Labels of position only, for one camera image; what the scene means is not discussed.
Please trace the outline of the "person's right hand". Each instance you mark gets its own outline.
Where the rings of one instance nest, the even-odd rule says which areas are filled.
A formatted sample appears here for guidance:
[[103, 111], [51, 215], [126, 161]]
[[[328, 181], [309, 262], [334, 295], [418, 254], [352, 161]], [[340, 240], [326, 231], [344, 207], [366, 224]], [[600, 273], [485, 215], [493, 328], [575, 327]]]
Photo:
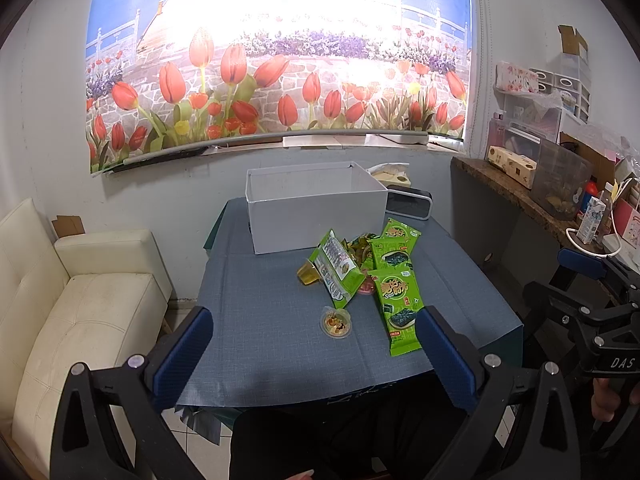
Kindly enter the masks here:
[[620, 406], [620, 396], [610, 387], [608, 378], [593, 379], [591, 413], [598, 422], [610, 422]]

